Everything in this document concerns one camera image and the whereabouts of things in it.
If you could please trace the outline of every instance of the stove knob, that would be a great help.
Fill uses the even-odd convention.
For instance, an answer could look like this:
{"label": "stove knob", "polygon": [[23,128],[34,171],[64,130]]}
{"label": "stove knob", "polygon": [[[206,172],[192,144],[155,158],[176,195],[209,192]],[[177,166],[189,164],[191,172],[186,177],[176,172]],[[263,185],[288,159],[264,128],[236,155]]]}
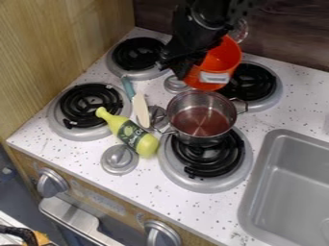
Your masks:
{"label": "stove knob", "polygon": [[181,237],[165,223],[148,220],[144,223],[147,246],[181,246]]}
{"label": "stove knob", "polygon": [[60,192],[68,190],[68,184],[64,178],[49,168],[42,168],[38,172],[38,193],[44,198],[56,196]]}

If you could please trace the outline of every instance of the red liquid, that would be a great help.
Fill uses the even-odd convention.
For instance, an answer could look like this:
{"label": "red liquid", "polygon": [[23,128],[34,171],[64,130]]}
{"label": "red liquid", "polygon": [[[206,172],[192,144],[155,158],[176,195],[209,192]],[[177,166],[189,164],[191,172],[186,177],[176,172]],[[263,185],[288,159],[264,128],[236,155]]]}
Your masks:
{"label": "red liquid", "polygon": [[230,129],[230,124],[222,113],[202,107],[180,111],[173,117],[172,125],[194,136],[219,135]]}

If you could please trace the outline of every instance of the black coil burner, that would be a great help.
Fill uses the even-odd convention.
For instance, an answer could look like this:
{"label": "black coil burner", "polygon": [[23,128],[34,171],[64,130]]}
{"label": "black coil burner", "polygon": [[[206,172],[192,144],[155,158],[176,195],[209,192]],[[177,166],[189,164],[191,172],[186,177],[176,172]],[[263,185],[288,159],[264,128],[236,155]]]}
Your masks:
{"label": "black coil burner", "polygon": [[68,129],[104,124],[105,121],[95,115],[99,107],[105,107],[112,114],[119,113],[123,107],[119,93],[101,84],[75,86],[62,96],[60,105],[66,117],[63,123]]}
{"label": "black coil burner", "polygon": [[112,58],[124,70],[145,70],[154,66],[163,47],[151,37],[131,38],[116,46]]}
{"label": "black coil burner", "polygon": [[275,88],[276,77],[269,71],[259,65],[242,63],[229,84],[218,92],[228,98],[255,101],[269,96]]}
{"label": "black coil burner", "polygon": [[182,143],[176,136],[171,140],[175,156],[185,165],[184,171],[190,178],[218,177],[235,170],[244,157],[244,142],[239,135],[230,131],[216,146],[202,148]]}

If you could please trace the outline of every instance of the stainless steel sink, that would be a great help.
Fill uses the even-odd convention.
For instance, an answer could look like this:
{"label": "stainless steel sink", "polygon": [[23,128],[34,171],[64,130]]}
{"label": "stainless steel sink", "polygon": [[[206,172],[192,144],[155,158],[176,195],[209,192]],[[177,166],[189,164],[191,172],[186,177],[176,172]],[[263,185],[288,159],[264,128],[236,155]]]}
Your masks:
{"label": "stainless steel sink", "polygon": [[239,220],[273,246],[328,246],[329,143],[286,130],[267,134]]}

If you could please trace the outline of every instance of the saucepan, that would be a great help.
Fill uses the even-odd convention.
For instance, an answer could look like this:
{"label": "saucepan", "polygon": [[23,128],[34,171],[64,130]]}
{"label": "saucepan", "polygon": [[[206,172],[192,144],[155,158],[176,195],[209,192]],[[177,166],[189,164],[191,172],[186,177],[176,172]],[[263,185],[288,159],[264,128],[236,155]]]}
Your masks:
{"label": "saucepan", "polygon": [[201,90],[182,92],[166,108],[172,130],[166,134],[176,135],[189,146],[211,147],[227,136],[238,114],[247,111],[247,103],[237,98]]}

